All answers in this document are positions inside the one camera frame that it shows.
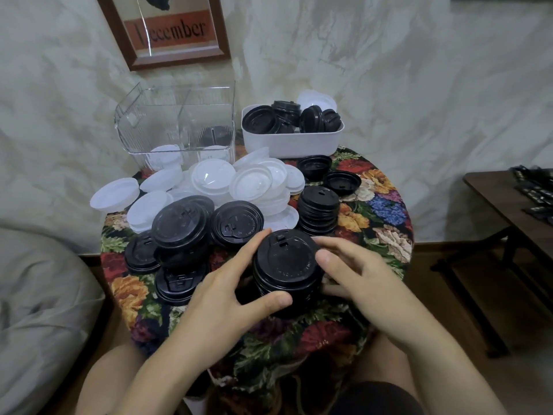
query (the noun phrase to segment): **floral tablecloth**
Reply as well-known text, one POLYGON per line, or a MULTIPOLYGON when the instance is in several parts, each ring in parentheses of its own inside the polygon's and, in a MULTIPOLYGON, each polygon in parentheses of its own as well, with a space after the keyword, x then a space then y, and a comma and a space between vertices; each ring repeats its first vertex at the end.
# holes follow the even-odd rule
MULTIPOLYGON (((244 154, 243 146, 238 146, 238 157, 244 154)), ((378 252, 403 278, 411 259, 413 235, 397 190, 372 163, 350 149, 340 146, 331 158, 333 170, 356 173, 362 180, 355 194, 340 199, 335 235, 378 252)), ((296 164, 295 160, 285 162, 296 164)), ((139 181, 145 177, 135 175, 139 181)), ((298 197, 293 196, 290 205, 297 207, 298 197)), ((171 334, 186 306, 172 307, 156 300, 155 273, 129 274, 123 251, 134 233, 126 214, 123 211, 106 217, 102 267, 133 341, 151 355, 171 334)), ((231 257, 225 250, 215 249, 210 257, 211 270, 231 257)), ((210 369, 210 374, 230 412, 276 414, 283 390, 291 388, 299 413, 317 413, 333 402, 347 368, 373 333, 374 328, 353 305, 321 297, 309 313, 297 319, 269 317, 261 321, 210 369), (290 374, 280 387, 279 379, 290 374)))

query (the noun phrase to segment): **black shorts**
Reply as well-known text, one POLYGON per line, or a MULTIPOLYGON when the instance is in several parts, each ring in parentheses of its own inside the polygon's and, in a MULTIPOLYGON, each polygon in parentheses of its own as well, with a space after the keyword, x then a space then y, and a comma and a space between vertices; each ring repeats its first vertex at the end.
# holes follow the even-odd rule
POLYGON ((401 387, 367 381, 347 389, 329 415, 424 415, 424 411, 401 387))

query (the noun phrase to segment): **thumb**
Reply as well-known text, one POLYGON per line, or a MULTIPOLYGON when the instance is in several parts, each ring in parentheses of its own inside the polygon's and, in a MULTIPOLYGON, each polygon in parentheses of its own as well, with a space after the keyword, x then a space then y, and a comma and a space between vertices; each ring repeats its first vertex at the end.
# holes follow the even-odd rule
POLYGON ((319 266, 332 277, 334 281, 343 286, 348 293, 355 291, 360 276, 352 271, 352 269, 334 253, 320 249, 315 254, 315 259, 319 266))
POLYGON ((242 306, 242 318, 247 328, 267 316, 292 304, 292 296, 286 291, 273 291, 242 306))

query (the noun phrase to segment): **wallpaper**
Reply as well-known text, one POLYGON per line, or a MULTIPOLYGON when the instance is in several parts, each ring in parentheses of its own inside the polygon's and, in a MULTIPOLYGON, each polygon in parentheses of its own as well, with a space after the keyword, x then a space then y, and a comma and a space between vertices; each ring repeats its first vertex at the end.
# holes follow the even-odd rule
POLYGON ((333 96, 343 144, 398 187, 417 242, 502 222, 469 171, 553 166, 553 5, 451 0, 222 0, 232 60, 131 73, 96 0, 2 0, 0 224, 98 252, 88 207, 135 163, 113 127, 141 80, 236 80, 240 107, 333 96))

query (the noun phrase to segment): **person's left hand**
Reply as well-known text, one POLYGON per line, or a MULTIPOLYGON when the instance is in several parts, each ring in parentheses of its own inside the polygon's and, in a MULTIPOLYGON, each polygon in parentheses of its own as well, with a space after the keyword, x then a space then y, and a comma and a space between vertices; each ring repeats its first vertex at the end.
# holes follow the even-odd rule
POLYGON ((257 322, 292 304, 291 295, 284 291, 272 292, 245 305, 240 305, 234 294, 261 240, 270 233, 270 229, 257 233, 236 256, 205 277, 169 337, 168 341, 178 341, 183 350, 192 353, 199 371, 223 358, 257 322))

